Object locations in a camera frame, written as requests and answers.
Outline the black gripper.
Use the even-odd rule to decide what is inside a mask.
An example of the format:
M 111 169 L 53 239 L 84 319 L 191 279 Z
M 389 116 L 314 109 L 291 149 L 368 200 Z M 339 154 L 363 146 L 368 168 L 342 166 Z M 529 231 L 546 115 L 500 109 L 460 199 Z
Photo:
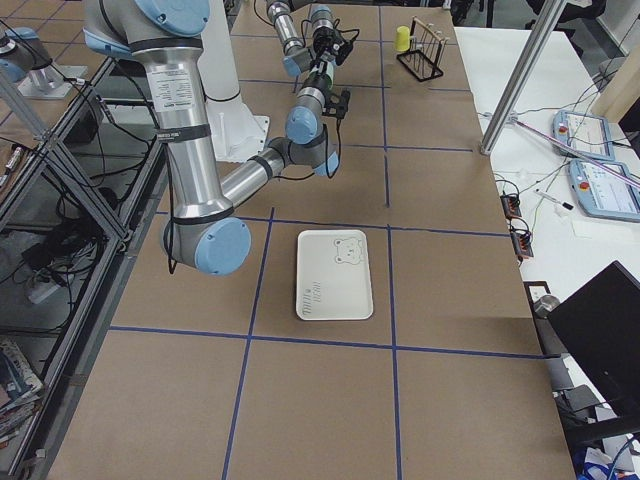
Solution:
M 339 50 L 336 32 L 330 27 L 319 27 L 313 32 L 313 51 L 316 56 L 335 56 Z
M 319 90 L 323 95 L 327 95 L 331 90 L 328 90 L 328 89 L 324 88 L 325 84 L 323 82 L 323 79 L 321 78 L 321 76 L 318 73 L 319 65 L 314 67 L 310 71 L 307 79 L 304 82 L 304 87 L 305 88 L 314 88 L 316 90 Z

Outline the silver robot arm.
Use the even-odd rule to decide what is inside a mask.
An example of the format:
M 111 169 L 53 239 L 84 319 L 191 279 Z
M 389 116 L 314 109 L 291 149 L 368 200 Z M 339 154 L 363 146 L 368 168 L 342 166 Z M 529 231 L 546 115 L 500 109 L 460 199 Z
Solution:
M 292 13 L 310 4 L 311 1 L 267 1 L 266 14 L 280 40 L 282 64 L 290 77 L 317 71 L 333 79 L 342 40 L 330 8 L 323 4 L 311 8 L 307 18 L 311 23 L 310 45 L 294 25 Z
M 339 156 L 325 118 L 345 111 L 333 92 L 334 69 L 345 45 L 330 9 L 310 5 L 313 41 L 297 33 L 297 1 L 270 1 L 266 15 L 283 49 L 283 65 L 304 75 L 285 133 L 268 138 L 267 121 L 244 104 L 229 26 L 219 1 L 88 1 L 87 46 L 140 63 L 157 118 L 156 136 L 168 151 L 170 217 L 162 237 L 170 265 L 210 275 L 236 271 L 251 247 L 235 209 L 286 167 L 334 174 Z

